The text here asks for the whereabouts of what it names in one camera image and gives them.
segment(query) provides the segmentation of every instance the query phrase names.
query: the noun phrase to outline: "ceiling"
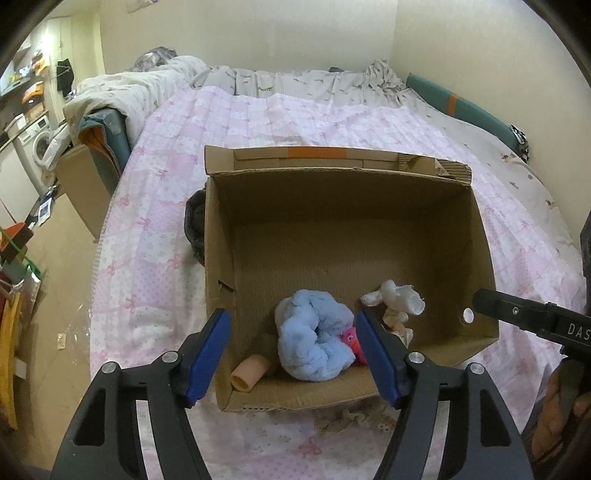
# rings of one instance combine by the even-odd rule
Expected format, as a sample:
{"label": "ceiling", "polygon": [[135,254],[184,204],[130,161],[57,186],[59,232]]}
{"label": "ceiling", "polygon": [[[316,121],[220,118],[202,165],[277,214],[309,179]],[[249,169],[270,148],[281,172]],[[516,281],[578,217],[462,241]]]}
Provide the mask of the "ceiling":
{"label": "ceiling", "polygon": [[99,8],[100,0],[63,0],[47,18],[69,17],[78,12]]}

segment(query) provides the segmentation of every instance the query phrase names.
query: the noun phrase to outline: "pink bedspread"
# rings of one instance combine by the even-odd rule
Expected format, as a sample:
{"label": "pink bedspread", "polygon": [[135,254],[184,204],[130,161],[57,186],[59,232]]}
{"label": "pink bedspread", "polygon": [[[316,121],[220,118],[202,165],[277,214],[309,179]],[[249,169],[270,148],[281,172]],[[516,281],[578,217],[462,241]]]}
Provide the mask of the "pink bedspread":
{"label": "pink bedspread", "polygon": [[[184,204],[203,187],[203,147],[334,145],[432,155],[473,171],[498,289],[581,311],[584,282],[525,208],[487,167],[406,107],[332,108],[282,95],[230,96],[215,87],[181,88],[149,117],[111,202],[100,240],[92,301],[92,375],[107,360],[151,362],[205,321],[204,275],[183,232]],[[509,325],[476,355],[490,372],[519,428],[558,347]],[[373,423],[320,437],[313,413],[230,414],[208,394],[189,411],[214,479],[346,480],[373,478],[391,431]],[[146,408],[139,409],[151,478],[161,473]],[[432,451],[443,447],[438,421]],[[436,477],[436,455],[425,478]]]}

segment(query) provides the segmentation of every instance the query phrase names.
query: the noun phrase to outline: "metal screw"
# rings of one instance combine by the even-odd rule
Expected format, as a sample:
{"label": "metal screw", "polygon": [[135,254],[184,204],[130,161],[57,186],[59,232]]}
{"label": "metal screw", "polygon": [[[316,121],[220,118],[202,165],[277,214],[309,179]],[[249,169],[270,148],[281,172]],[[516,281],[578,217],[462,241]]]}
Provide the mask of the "metal screw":
{"label": "metal screw", "polygon": [[100,368],[100,370],[104,374],[111,374],[115,371],[115,368],[117,368],[117,364],[115,362],[107,362]]}
{"label": "metal screw", "polygon": [[422,364],[425,361],[425,356],[419,352],[410,352],[408,359],[414,364]]}
{"label": "metal screw", "polygon": [[484,367],[481,364],[470,364],[470,370],[476,375],[482,375],[484,373]]}
{"label": "metal screw", "polygon": [[165,364],[173,364],[178,360],[178,353],[177,352],[166,352],[163,356],[162,356],[162,361]]}

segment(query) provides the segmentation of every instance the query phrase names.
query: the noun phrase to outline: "blue plush toy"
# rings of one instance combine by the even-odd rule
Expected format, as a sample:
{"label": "blue plush toy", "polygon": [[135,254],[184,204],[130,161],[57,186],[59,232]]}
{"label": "blue plush toy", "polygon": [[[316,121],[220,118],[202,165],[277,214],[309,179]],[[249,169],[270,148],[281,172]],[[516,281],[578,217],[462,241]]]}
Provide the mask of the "blue plush toy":
{"label": "blue plush toy", "polygon": [[298,380],[330,380],[355,361],[341,334],[353,326],[353,313],[330,293],[298,290],[275,309],[281,366]]}

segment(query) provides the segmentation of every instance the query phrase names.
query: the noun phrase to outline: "kitchen counter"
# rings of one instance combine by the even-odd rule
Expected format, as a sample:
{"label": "kitchen counter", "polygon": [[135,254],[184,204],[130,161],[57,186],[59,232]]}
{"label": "kitchen counter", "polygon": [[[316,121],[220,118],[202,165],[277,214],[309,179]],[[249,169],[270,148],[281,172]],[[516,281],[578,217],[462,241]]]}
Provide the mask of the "kitchen counter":
{"label": "kitchen counter", "polygon": [[4,150],[4,149],[5,149],[7,146],[9,146],[9,145],[10,145],[10,144],[13,142],[13,140],[14,140],[15,138],[17,138],[17,137],[18,137],[20,134],[22,134],[22,133],[23,133],[23,132],[24,132],[24,131],[25,131],[27,128],[29,128],[29,127],[30,127],[32,124],[34,124],[34,123],[35,123],[37,120],[39,120],[39,119],[40,119],[40,118],[41,118],[43,115],[46,115],[48,111],[49,111],[49,110],[43,110],[43,112],[42,112],[42,113],[40,113],[40,114],[39,114],[39,116],[35,118],[35,120],[32,120],[31,122],[27,123],[27,124],[26,124],[26,125],[25,125],[23,128],[21,128],[21,129],[20,129],[20,130],[17,132],[17,134],[16,134],[16,135],[14,135],[13,137],[9,138],[9,139],[8,139],[8,141],[7,141],[7,142],[6,142],[6,143],[5,143],[3,146],[1,146],[1,147],[0,147],[0,153],[1,153],[1,152],[2,152],[2,150]]}

